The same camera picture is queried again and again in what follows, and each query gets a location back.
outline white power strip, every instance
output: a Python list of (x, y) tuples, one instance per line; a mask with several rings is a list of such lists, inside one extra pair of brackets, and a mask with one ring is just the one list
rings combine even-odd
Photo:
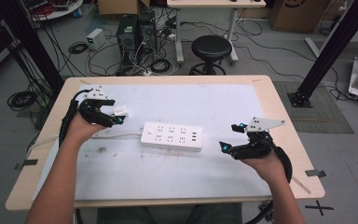
[(141, 144), (144, 147), (201, 151), (202, 128), (147, 122), (142, 132)]

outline stool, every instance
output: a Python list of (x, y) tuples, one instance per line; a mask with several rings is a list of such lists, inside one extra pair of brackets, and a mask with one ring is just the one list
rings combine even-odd
[(197, 38), (191, 45), (193, 53), (201, 58), (204, 63), (199, 63), (191, 67), (190, 75), (194, 76), (196, 73), (201, 75), (216, 75), (213, 70), (214, 67), (219, 68), (223, 74), (226, 71), (214, 62), (225, 59), (232, 51), (231, 43), (224, 37), (219, 35), (205, 35)]

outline floor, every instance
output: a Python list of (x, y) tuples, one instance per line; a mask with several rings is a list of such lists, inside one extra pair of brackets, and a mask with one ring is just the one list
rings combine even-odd
[[(95, 28), (102, 28), (106, 34), (114, 34), (117, 29), (116, 21), (102, 20), (92, 8), (84, 8), (84, 16), (75, 19), (71, 16), (52, 21), (50, 23), (55, 36), (60, 42), (62, 51), (68, 55), (68, 47), (76, 41), (85, 41), (85, 36)], [(236, 47), (247, 47), (248, 49), (237, 48), (240, 61), (230, 66), (227, 60), (223, 65), (230, 75), (256, 75), (265, 74), (274, 81), (301, 81), (298, 77), (285, 77), (278, 75), (276, 71), (286, 75), (299, 75), (305, 77), (313, 65), (314, 57), (306, 45), (304, 37), (310, 36), (318, 45), (322, 45), (325, 37), (315, 32), (312, 35), (292, 34), (285, 32), (271, 31), (267, 21), (257, 21), (262, 27), (262, 34), (251, 37), (259, 45), (257, 46), (249, 37), (239, 35), (234, 41)], [(224, 22), (214, 25), (227, 27)], [(246, 21), (243, 28), (251, 33), (259, 33), (260, 29), (254, 21)], [(222, 35), (224, 31), (210, 27), (211, 31)], [(194, 40), (197, 36), (210, 34), (205, 28), (196, 27), (193, 24), (182, 27), (184, 40)], [(38, 33), (44, 43), (53, 62), (57, 64), (54, 49), (43, 29)], [(197, 57), (191, 53), (191, 43), (184, 42), (185, 60), (183, 66), (175, 71), (173, 75), (188, 74), (189, 67), (199, 62)], [(312, 60), (305, 59), (297, 53), (283, 49), (294, 50)], [(173, 44), (167, 44), (167, 59), (174, 60)], [(72, 55), (71, 62), (82, 73), (85, 72), (86, 53)], [(333, 67), (337, 70), (338, 87), (346, 92), (351, 76), (353, 58), (358, 57), (358, 43), (350, 43), (341, 53)], [(253, 58), (268, 61), (255, 61)], [(108, 47), (95, 55), (93, 63), (105, 68), (119, 62), (120, 56), (117, 46)], [(71, 76), (70, 71), (65, 67), (61, 71), (63, 77)], [(324, 84), (333, 85), (336, 81), (335, 73), (330, 70), (324, 77)], [(30, 142), (38, 134), (29, 118), (19, 116), (19, 112), (10, 110), (7, 106), (7, 98), (18, 91), (24, 91), (28, 87), (28, 80), (15, 63), (13, 58), (8, 57), (0, 64), (0, 223), (22, 223), (26, 212), (11, 212), (5, 208), (5, 203), (17, 177), (19, 170), (15, 169), (17, 163), (26, 158), (26, 149)], [(308, 223), (358, 223), (358, 102), (336, 101), (342, 114), (354, 130), (354, 134), (324, 134), (324, 133), (299, 133), (299, 137), (307, 150), (314, 167), (325, 171), (326, 177), (321, 178), (324, 185), (325, 196), (322, 199), (301, 200), (298, 204)], [(319, 210), (306, 208), (306, 205), (330, 207), (334, 210)], [(249, 220), (258, 213), (258, 203), (245, 203), (243, 205), (243, 221)], [(152, 213), (160, 220), (160, 223), (183, 223), (186, 220), (190, 206), (154, 207)], [(172, 216), (177, 215), (176, 222)], [(95, 209), (82, 209), (84, 223), (95, 223)]]

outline computer tower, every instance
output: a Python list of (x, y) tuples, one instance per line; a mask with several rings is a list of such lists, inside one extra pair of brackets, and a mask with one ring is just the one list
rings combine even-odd
[(138, 15), (123, 15), (118, 25), (116, 35), (122, 64), (139, 64), (142, 59), (143, 45)]
[(141, 16), (139, 18), (139, 22), (141, 24), (142, 38), (145, 42), (144, 52), (146, 54), (157, 52), (155, 11), (142, 11)]

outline desk leg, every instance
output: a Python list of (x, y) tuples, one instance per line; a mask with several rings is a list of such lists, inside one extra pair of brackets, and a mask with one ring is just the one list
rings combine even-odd
[(234, 33), (235, 19), (237, 18), (237, 13), (238, 13), (238, 9), (233, 8), (231, 11), (231, 19), (229, 22), (229, 29), (228, 29), (228, 33), (227, 33), (227, 40), (230, 42), (230, 44), (232, 46), (232, 51), (230, 54), (231, 63), (236, 63), (238, 61), (237, 52), (235, 52), (234, 46), (232, 45), (232, 42), (231, 42), (232, 34)]
[(175, 38), (175, 49), (176, 49), (176, 61), (179, 63), (179, 66), (184, 62), (183, 51), (182, 51), (182, 40), (181, 40), (181, 31), (180, 31), (180, 8), (176, 9), (176, 38)]

